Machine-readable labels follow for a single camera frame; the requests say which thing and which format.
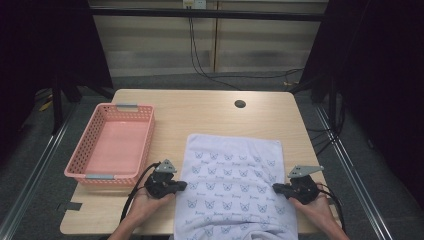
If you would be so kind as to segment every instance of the pink plastic basket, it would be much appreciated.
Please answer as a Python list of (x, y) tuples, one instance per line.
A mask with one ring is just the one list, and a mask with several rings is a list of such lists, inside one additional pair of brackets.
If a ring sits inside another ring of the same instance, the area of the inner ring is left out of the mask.
[(153, 128), (153, 106), (97, 105), (65, 176), (83, 184), (135, 185), (146, 164)]

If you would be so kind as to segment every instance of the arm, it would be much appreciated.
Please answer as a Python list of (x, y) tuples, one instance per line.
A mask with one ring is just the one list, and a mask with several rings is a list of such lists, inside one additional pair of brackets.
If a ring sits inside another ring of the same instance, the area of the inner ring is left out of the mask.
[(127, 216), (115, 229), (109, 240), (129, 239), (132, 232), (147, 220), (157, 209), (175, 198), (174, 194), (168, 194), (161, 199), (149, 198), (147, 191), (142, 188), (134, 196), (131, 208)]
[(334, 219), (325, 194), (320, 193), (313, 202), (307, 205), (303, 205), (295, 198), (290, 198), (289, 201), (297, 210), (304, 213), (315, 226), (327, 234), (331, 240), (349, 239)]

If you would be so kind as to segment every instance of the basket handle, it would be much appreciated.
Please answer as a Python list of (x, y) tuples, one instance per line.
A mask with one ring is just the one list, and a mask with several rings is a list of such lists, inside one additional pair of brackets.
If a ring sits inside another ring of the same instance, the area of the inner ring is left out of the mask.
[(137, 103), (117, 103), (116, 107), (122, 107), (122, 108), (137, 108)]
[(85, 178), (92, 180), (115, 180), (115, 176), (110, 174), (87, 174)]

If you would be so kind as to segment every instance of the electrical outlet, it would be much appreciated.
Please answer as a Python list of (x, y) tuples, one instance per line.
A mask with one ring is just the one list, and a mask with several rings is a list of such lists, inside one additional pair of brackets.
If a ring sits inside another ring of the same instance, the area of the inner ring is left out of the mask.
[(206, 9), (206, 0), (194, 0), (195, 9)]
[(183, 9), (194, 9), (194, 0), (183, 0)]

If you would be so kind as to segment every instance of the patterned towel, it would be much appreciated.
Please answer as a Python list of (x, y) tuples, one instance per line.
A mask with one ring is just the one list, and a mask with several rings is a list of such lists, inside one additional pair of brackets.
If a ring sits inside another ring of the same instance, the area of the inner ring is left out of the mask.
[(294, 208), (272, 189), (284, 181), (279, 141), (190, 135), (180, 180), (176, 240), (298, 238)]

